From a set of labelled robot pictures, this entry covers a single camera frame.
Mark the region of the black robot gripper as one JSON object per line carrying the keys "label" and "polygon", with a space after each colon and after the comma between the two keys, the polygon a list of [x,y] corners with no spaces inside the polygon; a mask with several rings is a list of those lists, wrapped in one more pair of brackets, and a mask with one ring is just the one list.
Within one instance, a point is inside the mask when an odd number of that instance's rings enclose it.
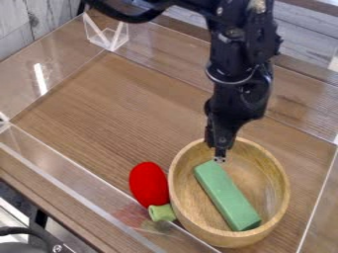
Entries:
{"label": "black robot gripper", "polygon": [[257,65],[240,75],[229,75],[209,66],[206,75],[214,82],[214,92],[205,103],[205,142],[216,147],[214,161],[224,163],[241,127],[266,113],[274,71],[270,65]]}

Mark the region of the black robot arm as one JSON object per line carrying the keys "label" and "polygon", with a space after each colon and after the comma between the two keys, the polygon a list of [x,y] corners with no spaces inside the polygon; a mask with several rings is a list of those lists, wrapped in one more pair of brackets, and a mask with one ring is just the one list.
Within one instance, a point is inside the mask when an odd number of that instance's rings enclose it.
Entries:
{"label": "black robot arm", "polygon": [[244,125],[265,116],[273,93],[273,58],[282,37],[276,0],[83,0],[101,13],[130,24],[153,21],[171,7],[200,14],[210,35],[206,76],[214,82],[205,103],[205,142],[224,162]]}

